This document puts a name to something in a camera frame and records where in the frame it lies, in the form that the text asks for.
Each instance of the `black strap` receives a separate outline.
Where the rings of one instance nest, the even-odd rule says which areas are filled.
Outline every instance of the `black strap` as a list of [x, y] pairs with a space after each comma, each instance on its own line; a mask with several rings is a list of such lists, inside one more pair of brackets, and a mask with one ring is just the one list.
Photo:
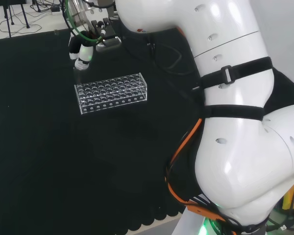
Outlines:
[[265, 110], [246, 105], [210, 105], [205, 107], [206, 118], [245, 118], [262, 121]]
[[258, 60], [249, 61], [236, 66], [225, 66], [221, 70], [203, 76], [201, 87], [203, 89], [213, 87], [220, 84], [231, 84], [235, 80], [247, 77], [259, 72], [270, 70], [273, 68], [270, 57], [264, 57]]

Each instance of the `equipment stand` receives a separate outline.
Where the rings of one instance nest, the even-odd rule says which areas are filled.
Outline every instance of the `equipment stand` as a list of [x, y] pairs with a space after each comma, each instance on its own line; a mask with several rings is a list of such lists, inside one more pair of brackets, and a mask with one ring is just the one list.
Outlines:
[[[23, 11], [25, 22], [26, 22], [26, 28], [30, 28], [29, 27], [29, 24], [27, 22], [26, 13], [24, 11], [23, 4], [20, 4], [20, 5], [21, 5], [22, 11]], [[6, 0], [5, 4], [3, 5], [3, 10], [4, 10], [4, 17], [6, 18], [6, 23], [8, 25], [9, 37], [11, 37], [11, 30], [10, 30], [9, 18], [8, 18], [8, 14], [7, 14], [7, 9], [8, 8], [9, 8], [9, 11], [10, 11], [11, 25], [14, 25], [14, 22], [13, 22], [13, 19], [12, 19], [12, 14], [11, 14], [11, 8], [10, 8], [10, 0]]]
[[36, 4], [36, 6], [37, 6], [37, 11], [38, 11], [38, 12], [41, 12], [37, 0], [32, 0], [31, 2], [32, 2], [33, 5]]

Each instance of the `green cable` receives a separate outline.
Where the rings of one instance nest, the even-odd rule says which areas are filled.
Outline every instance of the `green cable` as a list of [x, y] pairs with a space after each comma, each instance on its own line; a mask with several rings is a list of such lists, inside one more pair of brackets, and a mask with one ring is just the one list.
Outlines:
[[84, 36], [80, 31], [78, 31], [77, 27], [76, 27], [75, 24], [74, 24], [73, 18], [72, 18], [71, 15], [70, 15], [68, 1], [69, 1], [69, 0], [65, 0], [65, 9], [67, 10], [67, 14], [68, 14], [69, 21], [70, 21], [72, 27], [76, 30], [76, 32], [77, 32], [82, 38], [84, 38], [84, 39], [86, 39], [87, 41], [90, 41], [90, 42], [94, 42], [94, 43], [96, 43], [96, 42], [98, 42], [99, 40], [101, 40], [102, 37], [99, 37], [98, 39], [90, 39], [90, 38]]

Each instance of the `power cable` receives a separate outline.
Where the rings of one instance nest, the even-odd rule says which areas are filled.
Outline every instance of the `power cable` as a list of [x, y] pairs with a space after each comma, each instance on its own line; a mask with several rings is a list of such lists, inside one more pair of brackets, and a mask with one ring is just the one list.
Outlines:
[[115, 6], [115, 1], [113, 1], [113, 3], [109, 4], [109, 5], [106, 5], [106, 6], [98, 6], [98, 5], [95, 5], [93, 2], [88, 2], [86, 0], [82, 0], [84, 3], [87, 3], [89, 6], [92, 6], [92, 7], [95, 7], [95, 8], [99, 8], [99, 9], [106, 9], [106, 8], [110, 8], [112, 6]]

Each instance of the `plastic buckle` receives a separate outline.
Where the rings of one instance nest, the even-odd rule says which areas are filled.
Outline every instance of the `plastic buckle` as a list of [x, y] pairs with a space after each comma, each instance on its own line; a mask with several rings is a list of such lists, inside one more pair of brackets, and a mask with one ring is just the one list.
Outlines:
[[[229, 72], [229, 77], [230, 77], [230, 81], [227, 80], [227, 74], [226, 74], [226, 70], [228, 70]], [[228, 65], [228, 66], [224, 66], [221, 68], [221, 72], [222, 72], [222, 81], [224, 84], [228, 85], [228, 84], [232, 84], [235, 82], [236, 77], [234, 76], [234, 72], [233, 72], [233, 68], [232, 66]]]

